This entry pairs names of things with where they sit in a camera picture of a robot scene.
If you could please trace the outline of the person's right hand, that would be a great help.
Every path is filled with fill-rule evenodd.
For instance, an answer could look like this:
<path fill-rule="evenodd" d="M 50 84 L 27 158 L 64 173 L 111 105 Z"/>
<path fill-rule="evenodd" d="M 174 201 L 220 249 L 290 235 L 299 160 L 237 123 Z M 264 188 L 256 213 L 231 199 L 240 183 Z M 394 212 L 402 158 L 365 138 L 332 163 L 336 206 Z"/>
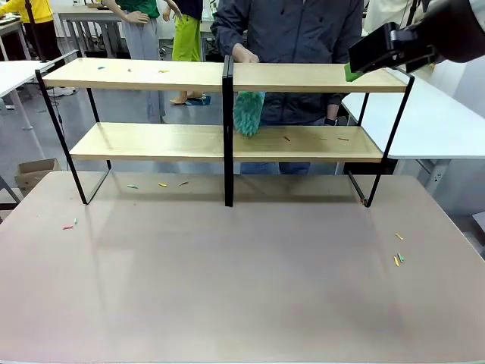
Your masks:
<path fill-rule="evenodd" d="M 241 43 L 237 43 L 233 46 L 232 49 L 232 57 L 235 62 L 238 63 L 258 63 L 259 57 L 249 51 L 244 45 Z"/>

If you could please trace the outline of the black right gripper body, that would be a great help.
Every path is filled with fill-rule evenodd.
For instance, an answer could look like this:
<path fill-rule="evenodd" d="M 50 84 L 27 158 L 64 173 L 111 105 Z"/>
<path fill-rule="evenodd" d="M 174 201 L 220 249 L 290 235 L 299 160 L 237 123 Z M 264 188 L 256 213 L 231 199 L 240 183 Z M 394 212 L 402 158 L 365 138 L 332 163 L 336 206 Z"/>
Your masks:
<path fill-rule="evenodd" d="M 484 0 L 430 4 L 417 24 L 418 35 L 440 56 L 466 63 L 484 56 Z"/>

